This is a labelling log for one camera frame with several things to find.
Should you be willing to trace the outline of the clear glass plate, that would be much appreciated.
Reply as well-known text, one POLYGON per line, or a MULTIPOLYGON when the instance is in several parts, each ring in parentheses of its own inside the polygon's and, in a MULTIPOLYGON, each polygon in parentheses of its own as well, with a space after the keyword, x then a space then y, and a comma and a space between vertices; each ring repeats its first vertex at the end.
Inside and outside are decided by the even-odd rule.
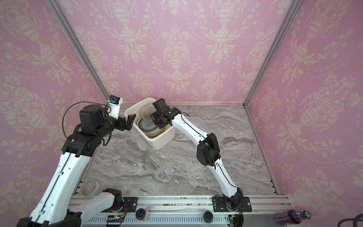
POLYGON ((152 114, 155 112, 156 112, 156 109, 155 109, 154 105, 152 103, 147 103, 143 107, 140 108, 139 115, 143 121, 145 121, 147 123, 152 123, 153 122, 152 114))

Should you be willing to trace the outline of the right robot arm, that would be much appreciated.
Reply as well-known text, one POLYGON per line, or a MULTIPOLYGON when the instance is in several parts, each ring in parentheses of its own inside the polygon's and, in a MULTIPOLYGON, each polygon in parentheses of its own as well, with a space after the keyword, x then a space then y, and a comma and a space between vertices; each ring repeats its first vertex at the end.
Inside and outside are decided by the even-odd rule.
POLYGON ((197 148, 197 160, 203 166, 208 167, 219 183, 227 208, 230 211, 241 211, 243 191, 233 182, 223 164, 216 135, 198 128, 186 118, 186 113, 175 107, 170 108, 162 98, 152 105, 154 109, 151 114, 153 123, 160 128, 170 125, 186 135, 197 148))

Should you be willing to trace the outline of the yellow white-dotted scalloped plate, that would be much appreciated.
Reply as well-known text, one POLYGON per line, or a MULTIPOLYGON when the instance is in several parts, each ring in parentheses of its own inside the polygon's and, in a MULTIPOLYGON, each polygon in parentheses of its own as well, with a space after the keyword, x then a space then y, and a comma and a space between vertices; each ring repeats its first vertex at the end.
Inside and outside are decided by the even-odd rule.
POLYGON ((161 134, 163 134, 164 132, 165 132, 165 129, 161 130, 160 132, 158 132, 155 135, 147 135, 147 137, 150 138, 150 139, 154 139, 154 138, 160 136, 161 134))

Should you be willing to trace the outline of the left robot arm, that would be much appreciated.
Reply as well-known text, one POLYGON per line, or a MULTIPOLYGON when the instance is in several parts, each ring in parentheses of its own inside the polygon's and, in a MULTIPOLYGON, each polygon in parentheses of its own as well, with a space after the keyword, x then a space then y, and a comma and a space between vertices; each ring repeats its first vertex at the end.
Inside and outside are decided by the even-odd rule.
POLYGON ((120 117, 120 105, 89 103, 79 113, 78 124, 63 145, 60 160, 44 195, 29 217, 21 218, 18 227, 80 227, 98 213, 125 208, 122 192, 107 188, 78 208, 69 209, 69 202, 81 175, 98 146, 105 146, 105 137, 114 130, 131 130, 135 114, 120 117))

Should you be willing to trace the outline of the teal patterned small plate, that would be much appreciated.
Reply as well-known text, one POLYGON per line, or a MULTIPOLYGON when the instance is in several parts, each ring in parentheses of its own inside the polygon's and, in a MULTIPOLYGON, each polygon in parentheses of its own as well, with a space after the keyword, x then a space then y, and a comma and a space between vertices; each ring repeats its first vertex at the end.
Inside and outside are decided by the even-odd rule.
POLYGON ((146 122, 142 118, 139 118, 137 125, 143 132, 155 132, 160 130, 153 122, 146 122))

